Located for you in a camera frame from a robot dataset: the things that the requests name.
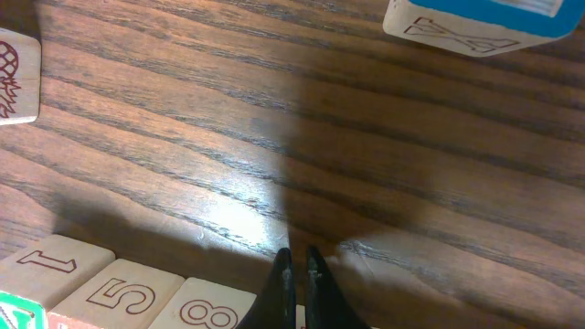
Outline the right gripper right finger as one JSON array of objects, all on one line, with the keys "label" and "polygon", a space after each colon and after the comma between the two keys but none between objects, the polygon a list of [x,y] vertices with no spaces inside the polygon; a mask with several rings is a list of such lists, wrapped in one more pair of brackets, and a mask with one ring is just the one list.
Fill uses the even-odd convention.
[{"label": "right gripper right finger", "polygon": [[308,329],[370,329],[350,306],[324,257],[307,248],[305,324]]}]

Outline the green N block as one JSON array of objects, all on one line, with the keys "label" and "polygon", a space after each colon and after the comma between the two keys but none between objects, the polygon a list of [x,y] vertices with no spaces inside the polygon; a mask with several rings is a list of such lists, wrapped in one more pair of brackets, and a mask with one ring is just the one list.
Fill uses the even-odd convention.
[{"label": "green N block", "polygon": [[1,260],[1,326],[47,328],[48,311],[115,260],[109,249],[48,236]]}]

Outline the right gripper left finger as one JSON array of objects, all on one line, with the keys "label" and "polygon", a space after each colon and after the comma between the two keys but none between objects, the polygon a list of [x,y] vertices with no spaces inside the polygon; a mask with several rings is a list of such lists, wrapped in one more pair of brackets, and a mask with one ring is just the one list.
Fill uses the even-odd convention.
[{"label": "right gripper left finger", "polygon": [[279,249],[270,275],[237,329],[295,329],[296,295],[292,253]]}]

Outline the red E block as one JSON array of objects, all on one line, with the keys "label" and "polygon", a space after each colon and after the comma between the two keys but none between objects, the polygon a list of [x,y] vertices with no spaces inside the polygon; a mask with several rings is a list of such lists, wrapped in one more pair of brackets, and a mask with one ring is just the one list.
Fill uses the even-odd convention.
[{"label": "red E block", "polygon": [[50,329],[147,328],[185,279],[117,259],[48,312]]}]

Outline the green R block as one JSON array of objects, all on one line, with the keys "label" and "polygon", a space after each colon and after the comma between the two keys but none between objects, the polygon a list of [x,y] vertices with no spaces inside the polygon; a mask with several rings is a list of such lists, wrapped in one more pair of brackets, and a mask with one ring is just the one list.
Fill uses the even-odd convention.
[{"label": "green R block", "polygon": [[296,305],[296,329],[306,329],[305,307],[299,304]]}]

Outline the red Q block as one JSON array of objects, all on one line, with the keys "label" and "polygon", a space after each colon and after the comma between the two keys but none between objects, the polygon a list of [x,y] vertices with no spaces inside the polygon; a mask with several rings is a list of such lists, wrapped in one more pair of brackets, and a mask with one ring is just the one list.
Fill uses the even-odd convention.
[{"label": "red Q block", "polygon": [[255,299],[251,292],[188,278],[149,329],[236,328]]}]

